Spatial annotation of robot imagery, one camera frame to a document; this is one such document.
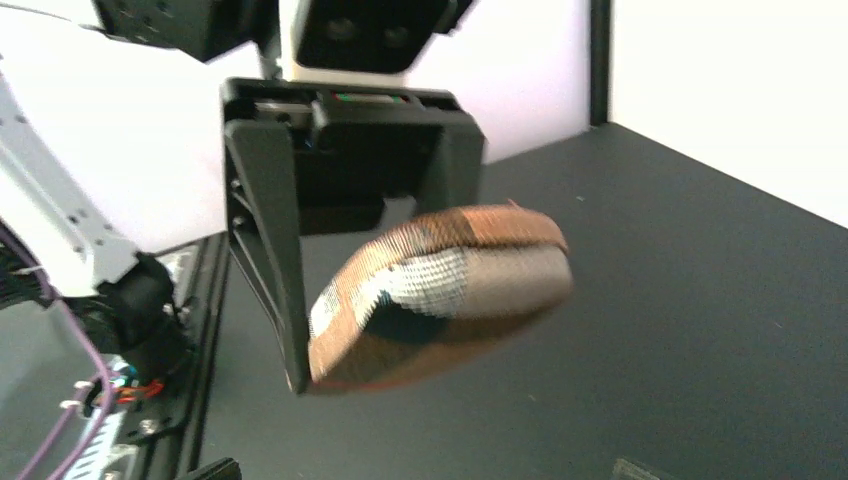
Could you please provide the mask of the brown plaid glasses case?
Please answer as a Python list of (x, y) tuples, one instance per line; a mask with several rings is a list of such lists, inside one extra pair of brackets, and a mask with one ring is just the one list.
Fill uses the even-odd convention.
[(306, 390), (443, 373), (522, 333), (573, 285), (565, 237), (545, 214), (501, 204), (419, 216), (363, 245), (319, 295)]

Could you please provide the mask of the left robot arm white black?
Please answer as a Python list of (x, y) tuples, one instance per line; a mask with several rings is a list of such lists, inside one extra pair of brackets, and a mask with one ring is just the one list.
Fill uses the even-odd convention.
[(64, 294), (130, 326), (149, 240), (227, 225), (297, 393), (390, 388), (488, 349), (465, 308), (484, 137), (444, 91), (230, 78), (186, 54), (1, 16), (1, 214)]

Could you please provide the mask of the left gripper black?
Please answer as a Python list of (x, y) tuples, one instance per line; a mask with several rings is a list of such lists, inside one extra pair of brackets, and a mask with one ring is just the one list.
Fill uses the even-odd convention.
[(442, 90), (231, 78), (221, 88), (234, 253), (274, 324), (292, 392), (311, 383), (300, 233), (373, 230), (477, 202), (486, 139)]

